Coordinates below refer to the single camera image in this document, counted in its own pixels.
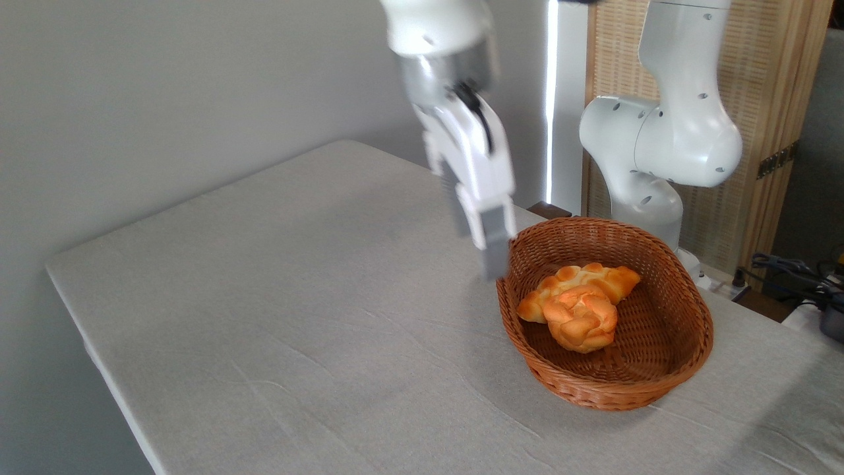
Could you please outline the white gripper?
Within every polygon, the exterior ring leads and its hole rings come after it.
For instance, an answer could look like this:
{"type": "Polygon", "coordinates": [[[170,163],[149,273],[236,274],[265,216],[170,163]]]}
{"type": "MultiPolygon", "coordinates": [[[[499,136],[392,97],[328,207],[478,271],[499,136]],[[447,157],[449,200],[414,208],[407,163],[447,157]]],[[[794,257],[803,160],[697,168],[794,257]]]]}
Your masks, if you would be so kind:
{"type": "Polygon", "coordinates": [[[472,238],[485,280],[503,278],[516,221],[514,174],[500,118],[479,94],[416,105],[414,112],[456,232],[472,238]]]}

